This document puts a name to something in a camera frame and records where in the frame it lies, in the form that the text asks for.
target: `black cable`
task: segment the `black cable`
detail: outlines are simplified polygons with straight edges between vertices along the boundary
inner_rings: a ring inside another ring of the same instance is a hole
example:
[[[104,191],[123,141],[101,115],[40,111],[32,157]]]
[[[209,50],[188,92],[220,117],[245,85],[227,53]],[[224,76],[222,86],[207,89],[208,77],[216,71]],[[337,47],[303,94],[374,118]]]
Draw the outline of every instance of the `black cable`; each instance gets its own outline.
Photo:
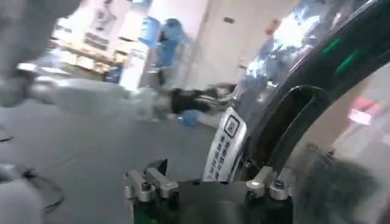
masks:
[[[57,208],[65,201],[65,191],[54,181],[38,175],[33,170],[29,170],[23,175],[28,182],[30,182],[33,186],[35,186],[40,192],[42,189],[48,186],[53,190],[53,192],[58,194],[58,199],[55,202],[48,204],[44,207],[45,213],[50,213]]]

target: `white label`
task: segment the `white label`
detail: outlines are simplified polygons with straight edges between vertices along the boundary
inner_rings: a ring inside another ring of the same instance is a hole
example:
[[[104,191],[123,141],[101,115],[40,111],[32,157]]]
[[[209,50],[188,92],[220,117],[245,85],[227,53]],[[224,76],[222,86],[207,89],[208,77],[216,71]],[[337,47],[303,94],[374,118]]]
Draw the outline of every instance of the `white label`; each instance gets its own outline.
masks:
[[[203,181],[228,181],[246,133],[246,124],[233,108],[221,118],[208,153]]]

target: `metal bracket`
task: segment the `metal bracket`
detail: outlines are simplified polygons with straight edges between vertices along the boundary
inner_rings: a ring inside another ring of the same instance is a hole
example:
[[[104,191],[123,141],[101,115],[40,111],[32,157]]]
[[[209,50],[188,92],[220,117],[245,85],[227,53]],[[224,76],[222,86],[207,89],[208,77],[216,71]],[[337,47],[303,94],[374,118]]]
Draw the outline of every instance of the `metal bracket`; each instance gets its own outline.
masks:
[[[262,197],[266,187],[275,180],[277,174],[272,167],[264,166],[253,180],[246,183],[249,192],[252,192],[255,198]]]
[[[126,199],[133,199],[137,197],[139,201],[148,202],[155,196],[155,187],[142,177],[142,175],[136,171],[131,170],[125,174],[125,196]]]
[[[160,190],[161,198],[168,199],[172,192],[177,191],[179,188],[177,182],[168,180],[153,167],[145,170],[145,178]]]

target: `black object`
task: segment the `black object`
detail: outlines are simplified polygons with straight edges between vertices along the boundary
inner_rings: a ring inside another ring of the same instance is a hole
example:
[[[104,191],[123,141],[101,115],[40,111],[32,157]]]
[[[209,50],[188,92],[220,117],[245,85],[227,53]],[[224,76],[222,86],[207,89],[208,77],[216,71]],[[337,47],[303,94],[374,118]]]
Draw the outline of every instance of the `black object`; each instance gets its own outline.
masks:
[[[65,192],[64,190],[52,180],[40,176],[36,170],[28,169],[26,167],[20,166],[18,167],[20,174],[34,187],[37,188],[39,193],[44,196],[45,190],[50,189],[57,196],[57,199],[52,202],[46,202],[46,206],[44,207],[45,213],[51,213],[54,210],[58,209],[62,203],[65,201]]]
[[[235,22],[235,20],[233,18],[230,18],[230,17],[224,17],[224,22],[233,24]]]
[[[171,92],[171,110],[174,114],[180,114],[186,110],[199,110],[208,112],[211,106],[207,103],[199,101],[203,92],[200,90],[185,91],[182,89],[174,89]]]

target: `white wall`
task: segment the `white wall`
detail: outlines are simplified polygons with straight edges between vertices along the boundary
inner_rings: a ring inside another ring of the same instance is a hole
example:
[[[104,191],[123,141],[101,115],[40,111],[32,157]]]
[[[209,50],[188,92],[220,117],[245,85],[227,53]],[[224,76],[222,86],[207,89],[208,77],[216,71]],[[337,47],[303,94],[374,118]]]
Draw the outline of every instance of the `white wall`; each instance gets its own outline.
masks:
[[[147,16],[149,8],[141,4],[132,4],[123,22],[120,37],[136,41],[141,31],[143,19]]]
[[[242,79],[245,69],[268,39],[272,20],[286,16],[297,0],[211,0],[204,31],[199,35],[194,60],[185,74],[186,88]],[[224,18],[234,23],[224,22]]]

